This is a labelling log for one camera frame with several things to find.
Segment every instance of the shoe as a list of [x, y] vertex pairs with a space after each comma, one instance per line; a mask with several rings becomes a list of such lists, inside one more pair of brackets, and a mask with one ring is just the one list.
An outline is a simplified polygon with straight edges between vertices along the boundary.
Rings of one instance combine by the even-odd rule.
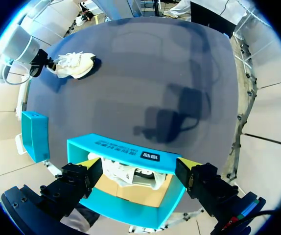
[[92, 53], [67, 53], [59, 55], [59, 58], [54, 60], [55, 66], [47, 69], [59, 78], [72, 76], [78, 79], [87, 74], [94, 66], [96, 56]]
[[78, 7], [80, 8], [81, 12], [85, 12], [85, 11], [89, 10], [84, 4], [85, 4], [84, 1], [82, 1], [78, 4]]
[[177, 16], [177, 15], [173, 15], [172, 13], [170, 13], [170, 12], [168, 12], [168, 11], [163, 12], [163, 15], [164, 15], [164, 16], [169, 16], [169, 17], [174, 18], [174, 19], [176, 19], [176, 18], [179, 17], [179, 16]]

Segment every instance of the table surface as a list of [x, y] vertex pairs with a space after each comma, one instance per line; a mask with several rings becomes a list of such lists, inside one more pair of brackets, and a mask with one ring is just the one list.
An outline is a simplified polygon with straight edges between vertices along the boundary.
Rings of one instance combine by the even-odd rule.
[[[67, 139], [96, 133], [221, 171], [238, 105], [226, 36], [195, 23], [141, 17], [88, 27], [47, 49], [52, 58], [81, 51], [97, 56], [83, 79], [59, 79], [43, 69], [29, 89], [27, 110], [49, 117], [55, 166], [67, 163]], [[199, 208], [185, 193], [175, 211]]]

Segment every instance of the person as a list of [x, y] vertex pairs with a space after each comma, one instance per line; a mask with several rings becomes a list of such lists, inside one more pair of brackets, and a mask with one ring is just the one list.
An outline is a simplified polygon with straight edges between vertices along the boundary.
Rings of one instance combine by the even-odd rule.
[[190, 11], [190, 21], [213, 28], [231, 38], [236, 25], [246, 15], [248, 0], [181, 0], [175, 7], [165, 11], [163, 15], [178, 18]]
[[176, 6], [174, 6], [170, 10], [164, 11], [163, 15], [176, 19], [180, 15], [186, 13], [190, 13], [190, 0], [181, 0]]

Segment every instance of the white wall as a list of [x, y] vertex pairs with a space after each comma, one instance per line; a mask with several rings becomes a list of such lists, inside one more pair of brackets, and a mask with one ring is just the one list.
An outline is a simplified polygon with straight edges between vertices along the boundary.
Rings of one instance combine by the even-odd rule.
[[253, 56], [257, 87], [262, 88], [281, 82], [281, 41], [276, 32], [251, 17], [242, 27], [241, 33], [252, 55], [273, 41]]
[[[255, 98], [248, 122], [241, 136], [236, 183], [245, 193], [252, 191], [266, 199], [263, 210], [281, 206], [281, 41], [271, 28], [251, 21], [242, 29], [253, 55], [253, 72], [257, 77]], [[254, 234], [267, 217], [254, 219]]]

